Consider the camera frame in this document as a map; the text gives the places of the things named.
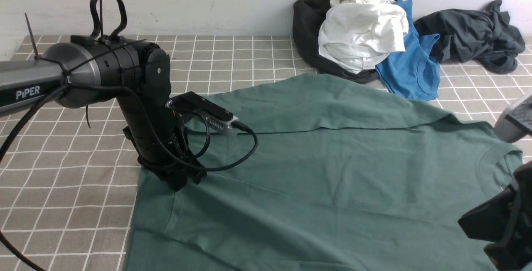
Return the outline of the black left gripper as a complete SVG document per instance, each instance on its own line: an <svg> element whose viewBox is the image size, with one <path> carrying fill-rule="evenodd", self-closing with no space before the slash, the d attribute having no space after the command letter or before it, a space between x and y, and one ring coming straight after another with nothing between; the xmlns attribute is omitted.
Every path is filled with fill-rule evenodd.
<svg viewBox="0 0 532 271"><path fill-rule="evenodd" d="M184 122L173 110L146 96L119 96L127 127L123 130L138 153L139 163L165 181L174 192L188 180L201 182L207 173L192 158Z"/></svg>

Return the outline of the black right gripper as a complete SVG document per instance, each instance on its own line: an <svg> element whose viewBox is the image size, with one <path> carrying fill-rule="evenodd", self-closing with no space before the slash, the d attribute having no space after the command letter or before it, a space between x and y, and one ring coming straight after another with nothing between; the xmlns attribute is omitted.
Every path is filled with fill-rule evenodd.
<svg viewBox="0 0 532 271"><path fill-rule="evenodd" d="M532 167L520 166L498 195L464 214L458 224L484 248L498 271L522 271L532 261Z"/></svg>

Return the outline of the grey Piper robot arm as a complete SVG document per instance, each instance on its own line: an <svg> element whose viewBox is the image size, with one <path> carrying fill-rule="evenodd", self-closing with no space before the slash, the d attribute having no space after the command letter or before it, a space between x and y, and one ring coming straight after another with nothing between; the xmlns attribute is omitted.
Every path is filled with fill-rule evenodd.
<svg viewBox="0 0 532 271"><path fill-rule="evenodd" d="M198 115L202 98L194 94L190 103L170 93L170 57L145 40L73 36L34 61L1 62L1 116L26 110L2 143L1 157L45 104L74 109L116 99L139 163L175 191L188 180L198 184L207 169L188 146L185 121Z"/></svg>

